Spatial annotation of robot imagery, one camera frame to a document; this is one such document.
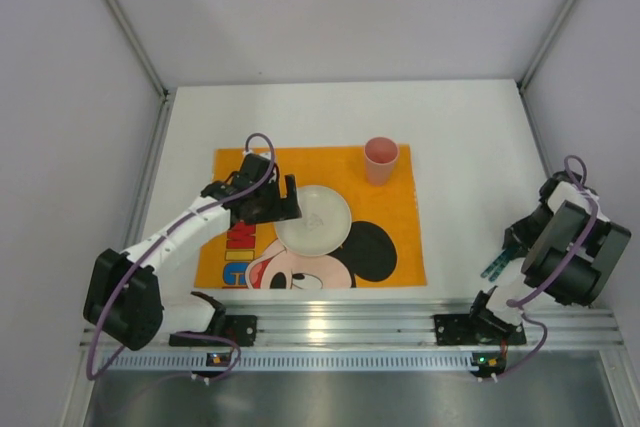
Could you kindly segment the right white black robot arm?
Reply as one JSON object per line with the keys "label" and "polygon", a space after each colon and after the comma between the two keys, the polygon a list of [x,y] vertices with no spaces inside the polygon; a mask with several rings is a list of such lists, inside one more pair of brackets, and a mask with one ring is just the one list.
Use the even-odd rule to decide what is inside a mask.
{"label": "right white black robot arm", "polygon": [[511,337],[523,308],[542,296],[563,306],[587,306],[600,295],[632,234],[601,213],[585,180],[573,171],[554,173],[540,188],[533,213],[505,230],[501,253],[481,277],[495,282],[509,263],[523,263],[511,283],[477,294],[469,313],[475,341]]}

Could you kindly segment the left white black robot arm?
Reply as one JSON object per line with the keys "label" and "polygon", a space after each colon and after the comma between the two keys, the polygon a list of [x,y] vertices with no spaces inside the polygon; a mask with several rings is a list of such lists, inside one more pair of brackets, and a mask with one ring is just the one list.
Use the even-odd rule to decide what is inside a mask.
{"label": "left white black robot arm", "polygon": [[207,185],[167,226],[121,252],[103,251],[94,264],[83,317],[132,351],[159,334],[219,336],[225,306],[196,291],[170,296],[162,284],[167,273],[238,225],[300,216],[295,176],[281,175],[267,153],[247,153],[238,170]]}

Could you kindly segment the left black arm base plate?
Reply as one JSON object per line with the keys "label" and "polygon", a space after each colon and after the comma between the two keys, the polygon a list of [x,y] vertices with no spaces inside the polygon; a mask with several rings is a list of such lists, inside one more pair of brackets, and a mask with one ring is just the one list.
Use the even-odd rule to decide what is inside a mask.
{"label": "left black arm base plate", "polygon": [[203,332],[184,331],[169,336],[171,347],[227,346],[223,340],[240,347],[254,345],[257,334],[257,317],[252,315],[222,315]]}

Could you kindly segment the orange Mickey Mouse placemat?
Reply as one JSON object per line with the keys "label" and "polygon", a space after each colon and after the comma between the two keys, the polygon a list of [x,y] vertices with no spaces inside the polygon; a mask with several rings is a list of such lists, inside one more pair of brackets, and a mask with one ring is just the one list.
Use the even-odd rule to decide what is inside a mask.
{"label": "orange Mickey Mouse placemat", "polygon": [[420,221],[408,145],[382,186],[365,176],[359,146],[282,148],[278,165],[298,188],[319,185],[339,193],[351,212],[348,237],[331,252],[306,257],[287,249],[271,224],[236,225],[200,251],[200,289],[352,289],[423,287]]}

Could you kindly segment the silver fork teal handle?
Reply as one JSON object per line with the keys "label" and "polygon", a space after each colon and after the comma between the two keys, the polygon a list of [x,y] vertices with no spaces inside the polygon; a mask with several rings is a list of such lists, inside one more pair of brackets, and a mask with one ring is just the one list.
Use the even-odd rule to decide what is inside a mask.
{"label": "silver fork teal handle", "polygon": [[489,274],[489,281],[495,283],[513,258],[514,250],[505,249],[493,262],[493,270]]}

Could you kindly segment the pink plastic cup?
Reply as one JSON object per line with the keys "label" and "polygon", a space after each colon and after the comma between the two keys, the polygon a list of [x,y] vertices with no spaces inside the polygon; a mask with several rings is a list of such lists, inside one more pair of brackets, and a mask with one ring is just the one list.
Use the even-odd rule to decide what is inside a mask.
{"label": "pink plastic cup", "polygon": [[365,174],[375,186],[384,185],[391,177],[399,157],[399,147],[387,137],[374,137],[364,145]]}

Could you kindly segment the cream round plate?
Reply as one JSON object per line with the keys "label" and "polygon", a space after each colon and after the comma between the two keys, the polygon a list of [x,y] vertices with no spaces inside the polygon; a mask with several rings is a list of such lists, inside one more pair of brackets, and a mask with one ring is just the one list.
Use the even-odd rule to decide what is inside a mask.
{"label": "cream round plate", "polygon": [[297,196],[301,216],[275,224],[276,237],[285,249],[319,257],[340,247],[352,226],[351,210],[343,196],[321,185],[300,187]]}

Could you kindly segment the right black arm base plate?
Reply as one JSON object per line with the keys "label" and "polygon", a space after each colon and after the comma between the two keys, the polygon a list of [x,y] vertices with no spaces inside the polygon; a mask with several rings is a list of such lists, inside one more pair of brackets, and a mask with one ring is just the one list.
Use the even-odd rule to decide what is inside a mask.
{"label": "right black arm base plate", "polygon": [[437,314],[433,317],[438,346],[523,346],[522,325],[514,326],[493,314]]}

